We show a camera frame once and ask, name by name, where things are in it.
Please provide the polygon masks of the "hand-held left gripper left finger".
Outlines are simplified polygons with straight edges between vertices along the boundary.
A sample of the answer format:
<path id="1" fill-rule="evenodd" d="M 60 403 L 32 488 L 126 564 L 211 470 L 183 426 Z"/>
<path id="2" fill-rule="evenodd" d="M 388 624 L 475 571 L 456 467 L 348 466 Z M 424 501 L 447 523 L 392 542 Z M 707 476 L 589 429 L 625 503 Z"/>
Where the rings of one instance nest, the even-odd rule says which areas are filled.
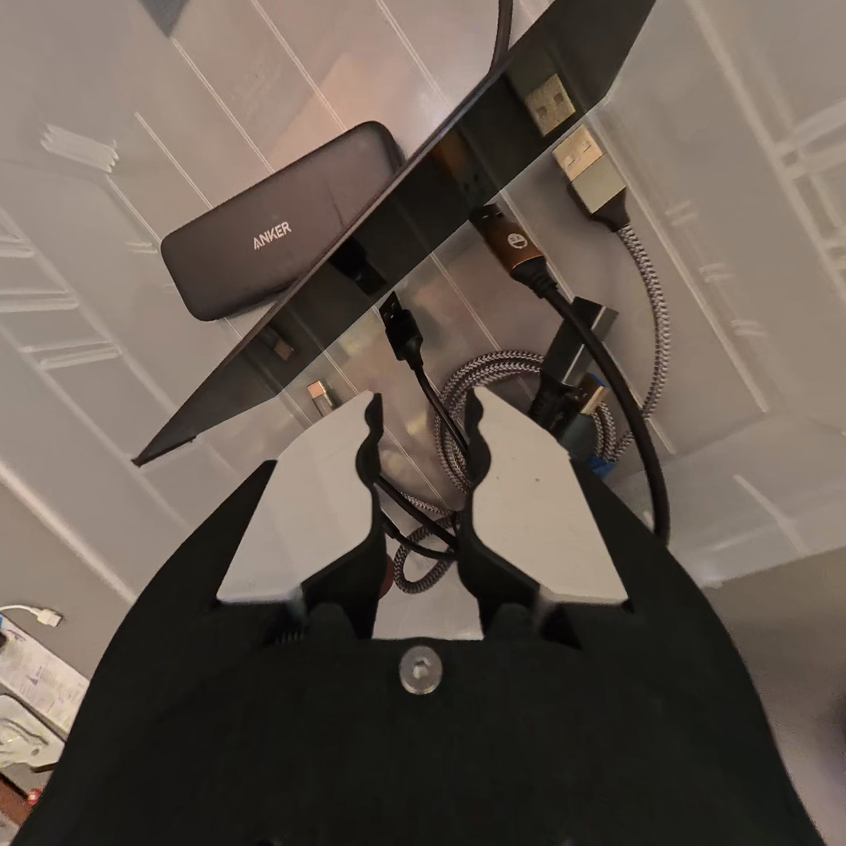
<path id="1" fill-rule="evenodd" d="M 232 604 L 342 608 L 372 635 L 386 573 L 376 481 L 382 396 L 364 392 L 301 433 L 278 456 L 217 589 Z"/>

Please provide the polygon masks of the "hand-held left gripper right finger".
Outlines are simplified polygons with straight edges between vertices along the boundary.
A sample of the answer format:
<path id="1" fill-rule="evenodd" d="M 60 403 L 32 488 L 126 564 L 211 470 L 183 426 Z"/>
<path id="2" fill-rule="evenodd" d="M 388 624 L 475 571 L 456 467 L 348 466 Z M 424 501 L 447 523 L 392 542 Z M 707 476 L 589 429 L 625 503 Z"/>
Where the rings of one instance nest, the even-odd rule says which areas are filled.
<path id="1" fill-rule="evenodd" d="M 622 607 L 628 592 L 568 452 L 486 387 L 468 393 L 464 423 L 458 570 L 483 635 L 504 606 L 539 625 L 562 605 Z"/>

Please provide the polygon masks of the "slim black usb hub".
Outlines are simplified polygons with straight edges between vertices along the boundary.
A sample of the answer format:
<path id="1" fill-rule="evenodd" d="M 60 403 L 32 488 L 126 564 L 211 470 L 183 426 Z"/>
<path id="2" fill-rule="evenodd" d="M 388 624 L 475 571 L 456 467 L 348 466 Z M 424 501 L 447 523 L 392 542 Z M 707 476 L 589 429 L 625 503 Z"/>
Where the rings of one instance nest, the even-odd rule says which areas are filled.
<path id="1" fill-rule="evenodd" d="M 403 164 L 389 129 L 362 122 L 176 228 L 161 255 L 188 312 L 214 322 L 285 291 Z"/>

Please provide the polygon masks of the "clear plastic bin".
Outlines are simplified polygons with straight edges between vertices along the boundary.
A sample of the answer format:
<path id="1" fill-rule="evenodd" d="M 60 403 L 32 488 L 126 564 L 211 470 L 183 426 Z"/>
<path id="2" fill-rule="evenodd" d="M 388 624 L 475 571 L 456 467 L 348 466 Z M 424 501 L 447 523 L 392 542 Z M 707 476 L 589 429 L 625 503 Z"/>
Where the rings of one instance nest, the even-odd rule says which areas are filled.
<path id="1" fill-rule="evenodd" d="M 201 323 L 166 234 L 368 120 L 407 155 L 490 65 L 497 2 L 2 2 L 2 479 L 134 599 L 315 417 L 383 395 L 389 472 L 444 499 L 372 306 L 280 395 L 132 459 L 266 308 Z M 587 120 L 664 284 L 651 422 L 672 549 L 720 583 L 844 545 L 844 2 L 657 2 Z"/>

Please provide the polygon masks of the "black bin divider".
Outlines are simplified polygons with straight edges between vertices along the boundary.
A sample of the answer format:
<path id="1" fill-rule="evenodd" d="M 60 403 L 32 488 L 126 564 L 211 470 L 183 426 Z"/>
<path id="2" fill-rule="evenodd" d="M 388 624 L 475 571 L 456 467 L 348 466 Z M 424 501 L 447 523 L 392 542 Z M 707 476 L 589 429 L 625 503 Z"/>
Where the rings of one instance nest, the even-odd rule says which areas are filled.
<path id="1" fill-rule="evenodd" d="M 602 102 L 655 5 L 552 2 L 307 274 L 236 314 L 270 305 L 133 464 L 149 464 L 290 386 Z"/>

